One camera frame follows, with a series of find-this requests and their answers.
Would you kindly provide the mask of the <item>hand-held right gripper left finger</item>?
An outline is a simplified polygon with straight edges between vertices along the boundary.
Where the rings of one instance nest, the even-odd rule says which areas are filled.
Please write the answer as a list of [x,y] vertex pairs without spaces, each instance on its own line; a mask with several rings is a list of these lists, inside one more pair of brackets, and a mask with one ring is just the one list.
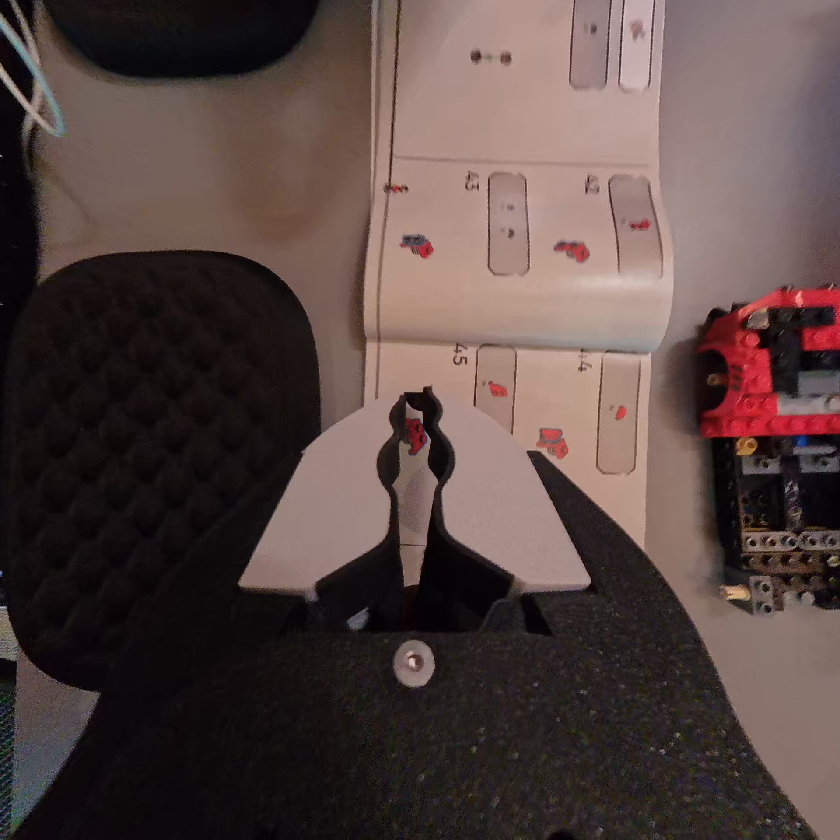
[[391,631],[403,611],[398,499],[404,395],[376,400],[302,453],[238,584]]

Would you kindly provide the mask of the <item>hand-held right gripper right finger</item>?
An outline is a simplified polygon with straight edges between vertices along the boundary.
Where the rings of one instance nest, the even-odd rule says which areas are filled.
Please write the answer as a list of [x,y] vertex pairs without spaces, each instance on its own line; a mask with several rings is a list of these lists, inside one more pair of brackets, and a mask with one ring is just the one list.
[[418,625],[471,632],[498,602],[592,585],[528,452],[480,409],[418,394],[436,484],[418,584]]

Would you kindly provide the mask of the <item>black quilted foam pad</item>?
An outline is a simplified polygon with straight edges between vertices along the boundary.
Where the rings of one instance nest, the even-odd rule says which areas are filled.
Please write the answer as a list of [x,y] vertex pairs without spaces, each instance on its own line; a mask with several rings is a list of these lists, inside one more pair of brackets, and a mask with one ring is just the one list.
[[321,432],[307,313],[260,263],[115,253],[44,280],[2,420],[2,568],[48,677],[101,690],[133,625],[218,522]]
[[68,45],[140,79],[232,77],[290,53],[319,1],[44,1]]

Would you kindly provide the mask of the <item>lego instruction booklet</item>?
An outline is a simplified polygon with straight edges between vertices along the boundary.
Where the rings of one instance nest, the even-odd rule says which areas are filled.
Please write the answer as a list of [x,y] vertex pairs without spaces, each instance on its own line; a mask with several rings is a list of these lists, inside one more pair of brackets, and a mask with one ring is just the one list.
[[371,29],[364,404],[475,406],[643,549],[665,2],[372,2]]

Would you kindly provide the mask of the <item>red and black lego car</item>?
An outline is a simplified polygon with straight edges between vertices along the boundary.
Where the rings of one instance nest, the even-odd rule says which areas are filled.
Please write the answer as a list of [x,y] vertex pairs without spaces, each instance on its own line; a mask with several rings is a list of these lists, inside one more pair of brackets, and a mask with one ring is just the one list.
[[722,596],[759,616],[838,611],[838,285],[711,310],[697,373]]

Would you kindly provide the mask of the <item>person's black clothing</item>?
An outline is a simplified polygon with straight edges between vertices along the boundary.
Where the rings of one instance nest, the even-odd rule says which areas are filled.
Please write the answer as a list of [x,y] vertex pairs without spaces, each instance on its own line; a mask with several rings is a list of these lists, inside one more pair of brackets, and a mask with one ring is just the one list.
[[[2,15],[24,46],[24,32],[10,2],[1,1]],[[2,66],[29,101],[33,79],[26,64],[1,34]],[[38,235],[34,190],[23,153],[22,127],[28,116],[23,106],[1,82],[1,289],[2,299],[21,298],[35,282]]]

